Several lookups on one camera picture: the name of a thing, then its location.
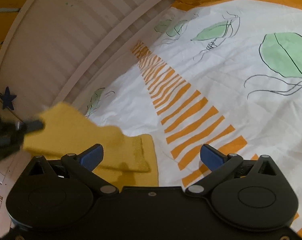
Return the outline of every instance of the blue star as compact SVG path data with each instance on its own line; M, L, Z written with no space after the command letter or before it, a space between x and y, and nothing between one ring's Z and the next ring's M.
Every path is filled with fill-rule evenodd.
M11 110L14 110L12 101L14 100L14 98L16 98L16 95L10 95L9 87L6 87L4 95L0 95L0 98L3 101L2 109L5 109L7 107Z

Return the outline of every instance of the bedding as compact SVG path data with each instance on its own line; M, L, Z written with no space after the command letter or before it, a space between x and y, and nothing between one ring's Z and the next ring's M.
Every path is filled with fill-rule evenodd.
M209 174L204 143L270 155L298 196L302 237L302 0L176 0L132 53L125 74L96 84L86 117L150 134L159 186Z

